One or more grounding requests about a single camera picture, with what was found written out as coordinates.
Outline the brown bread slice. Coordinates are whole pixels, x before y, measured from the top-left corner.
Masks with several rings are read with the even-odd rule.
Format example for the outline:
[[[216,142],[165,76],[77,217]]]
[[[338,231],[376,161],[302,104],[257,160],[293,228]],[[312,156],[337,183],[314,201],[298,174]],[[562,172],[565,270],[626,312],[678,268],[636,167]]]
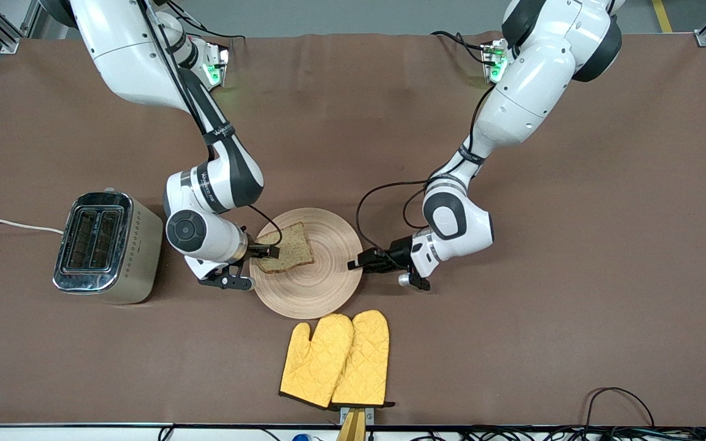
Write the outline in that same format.
[[[276,244],[278,248],[278,257],[256,260],[257,267],[264,273],[285,273],[292,268],[314,263],[314,255],[303,222],[282,228],[281,233],[276,230],[263,233],[257,238],[257,242]]]

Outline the round light wooden plate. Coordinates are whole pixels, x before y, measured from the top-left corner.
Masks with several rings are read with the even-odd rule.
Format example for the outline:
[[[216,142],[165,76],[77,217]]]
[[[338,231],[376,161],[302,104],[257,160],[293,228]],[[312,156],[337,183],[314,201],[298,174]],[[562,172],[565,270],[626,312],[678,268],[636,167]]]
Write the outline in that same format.
[[[282,231],[303,224],[306,242],[312,249],[312,263],[285,273],[265,273],[251,260],[249,276],[258,298],[273,312],[292,319],[318,319],[336,312],[359,286],[362,269],[350,270],[347,263],[362,253],[353,226],[331,211],[297,208],[278,215]]]

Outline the chrome and beige toaster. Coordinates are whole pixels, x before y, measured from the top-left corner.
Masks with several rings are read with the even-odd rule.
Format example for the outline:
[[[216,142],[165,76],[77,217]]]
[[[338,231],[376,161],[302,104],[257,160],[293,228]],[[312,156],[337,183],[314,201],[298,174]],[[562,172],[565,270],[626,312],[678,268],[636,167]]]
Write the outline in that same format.
[[[89,192],[68,213],[53,271],[62,293],[107,304],[149,297],[159,265],[164,224],[124,192]]]

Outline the yellow quilted oven mitt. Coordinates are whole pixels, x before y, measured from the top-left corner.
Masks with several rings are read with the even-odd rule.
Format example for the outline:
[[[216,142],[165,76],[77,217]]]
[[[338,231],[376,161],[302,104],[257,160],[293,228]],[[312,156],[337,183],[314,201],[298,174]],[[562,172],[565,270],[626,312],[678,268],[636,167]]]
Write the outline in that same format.
[[[351,349],[331,403],[337,407],[394,407],[386,400],[390,331],[382,312],[369,310],[353,318]]]
[[[326,315],[314,328],[309,323],[298,323],[286,352],[280,396],[328,408],[353,337],[352,321],[345,315]]]

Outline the brown table cover sheet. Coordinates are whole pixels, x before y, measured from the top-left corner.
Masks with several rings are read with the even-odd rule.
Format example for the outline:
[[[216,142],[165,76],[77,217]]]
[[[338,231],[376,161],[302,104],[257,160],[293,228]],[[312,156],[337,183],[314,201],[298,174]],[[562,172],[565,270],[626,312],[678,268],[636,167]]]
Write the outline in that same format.
[[[257,206],[347,222],[370,188],[442,165],[485,87],[447,40],[382,34],[250,37],[225,85],[264,173]],[[107,187],[162,213],[167,178],[205,158],[189,115],[117,97],[81,42],[0,57],[0,218],[61,228]],[[367,274],[341,308],[389,321],[381,423],[578,424],[614,386],[660,425],[706,425],[706,48],[624,37],[469,194],[490,248],[440,265],[430,293]],[[165,244],[146,303],[64,294],[60,242],[0,225],[0,423],[332,419],[278,396],[296,322],[255,293],[199,285]]]

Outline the wooden stick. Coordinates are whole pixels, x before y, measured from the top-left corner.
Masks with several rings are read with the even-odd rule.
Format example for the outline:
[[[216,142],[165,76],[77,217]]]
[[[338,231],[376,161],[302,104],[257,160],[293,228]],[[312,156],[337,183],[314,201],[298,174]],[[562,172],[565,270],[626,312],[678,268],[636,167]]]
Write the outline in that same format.
[[[341,427],[336,441],[366,441],[369,410],[365,407],[340,408]]]

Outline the small metal bracket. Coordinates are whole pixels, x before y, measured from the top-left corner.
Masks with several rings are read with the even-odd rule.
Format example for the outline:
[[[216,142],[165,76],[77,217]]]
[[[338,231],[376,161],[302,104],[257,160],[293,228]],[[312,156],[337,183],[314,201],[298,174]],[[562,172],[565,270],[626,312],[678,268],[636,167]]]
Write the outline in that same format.
[[[347,417],[353,414],[353,416],[361,416],[364,420],[365,425],[374,424],[374,407],[340,407],[340,426],[342,426]]]

